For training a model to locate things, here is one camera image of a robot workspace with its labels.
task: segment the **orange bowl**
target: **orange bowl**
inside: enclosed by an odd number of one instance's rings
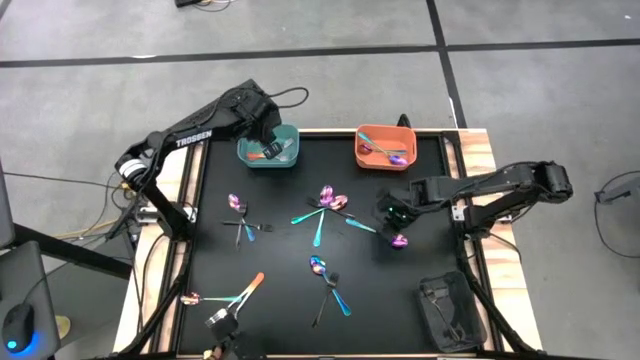
[[[361,144],[368,144],[358,133],[367,135],[371,141],[385,150],[405,150],[404,155],[400,155],[406,159],[407,165],[393,165],[389,161],[389,157],[380,151],[373,151],[370,154],[361,154],[358,147]],[[355,154],[358,166],[365,169],[392,170],[403,171],[413,164],[418,158],[416,134],[407,127],[388,126],[388,125],[360,125],[356,130]]]

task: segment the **computer mouse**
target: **computer mouse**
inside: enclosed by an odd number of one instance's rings
[[[25,303],[14,306],[9,310],[2,324],[4,347],[11,353],[26,349],[33,338],[33,330],[33,307]]]

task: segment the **gray floor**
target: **gray floor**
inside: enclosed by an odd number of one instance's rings
[[[437,6],[448,44],[640,37],[636,1]],[[170,0],[13,0],[0,20],[0,61],[397,44],[434,44],[424,1],[238,0],[209,14],[177,10]],[[539,205],[515,226],[544,348],[636,358],[640,260],[607,252],[592,211],[593,192],[608,178],[640,168],[640,48],[450,56],[467,123],[489,129],[498,164],[553,159],[575,187],[569,202]],[[393,123],[403,112],[414,126],[454,126],[435,53],[0,69],[0,156],[7,171],[104,182],[128,145],[250,77],[269,91],[310,89],[304,106],[283,111],[299,127]],[[78,185],[9,178],[8,187],[16,221],[51,234],[90,225],[104,199]],[[603,232],[621,251],[640,253],[639,206],[625,200],[601,209]],[[111,209],[106,218],[115,216]],[[123,251],[116,242],[99,250]],[[126,284],[74,266],[50,283],[56,310],[74,323],[59,357],[108,353]],[[102,292],[83,290],[95,283]]]

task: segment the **teal bowl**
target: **teal bowl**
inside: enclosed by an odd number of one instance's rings
[[[293,144],[271,160],[258,159],[249,160],[248,153],[262,153],[262,146],[259,142],[248,141],[245,138],[238,141],[238,158],[242,160],[248,167],[254,169],[266,168],[290,168],[296,164],[298,159],[298,151],[300,150],[300,133],[293,125],[279,125],[273,128],[276,135],[276,141],[283,144],[288,139],[293,139]]]

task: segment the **black floor stripe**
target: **black floor stripe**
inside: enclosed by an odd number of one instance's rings
[[[11,4],[11,0],[4,0],[0,4],[0,21],[2,21],[2,17],[4,16],[4,13],[7,12],[7,8],[9,7],[9,4]]]
[[[461,44],[448,45],[447,51],[503,51],[503,50],[538,50],[538,49],[572,49],[597,48],[609,46],[637,46],[640,39],[612,39],[612,40],[576,40],[576,41],[540,41],[502,44]]]
[[[451,105],[453,106],[453,116],[456,125],[459,128],[466,128],[467,120],[464,117],[464,111],[462,110],[462,102],[460,101],[460,94],[458,93],[458,85],[456,85],[456,78],[453,75],[453,66],[451,65],[451,59],[447,52],[446,42],[444,40],[444,31],[442,30],[442,24],[440,23],[440,16],[438,16],[438,9],[436,8],[435,0],[427,0],[427,7],[429,8],[433,34],[436,38],[438,55],[440,55],[440,63],[442,65],[442,72],[444,73],[447,93],[449,94],[449,99],[451,99]]]
[[[391,45],[368,47],[333,47],[291,50],[240,51],[227,53],[158,55],[153,57],[103,57],[59,60],[10,60],[0,61],[0,68],[59,67],[87,65],[153,64],[169,62],[194,62],[215,60],[275,59],[310,56],[414,54],[437,51],[435,45]]]
[[[11,0],[0,4],[0,16]],[[504,50],[539,50],[539,49],[571,49],[598,48],[614,46],[638,46],[640,39],[613,40],[579,40],[552,42],[523,42],[502,44],[460,44],[460,45],[391,45],[365,47],[311,48],[291,50],[238,51],[226,53],[157,55],[149,58],[132,56],[99,57],[80,59],[44,59],[44,60],[5,60],[0,61],[0,68],[33,68],[61,66],[93,66],[93,65],[127,65],[154,64],[171,62],[197,62],[216,60],[277,59],[313,56],[342,55],[381,55],[381,54],[415,54],[428,52],[475,52]]]

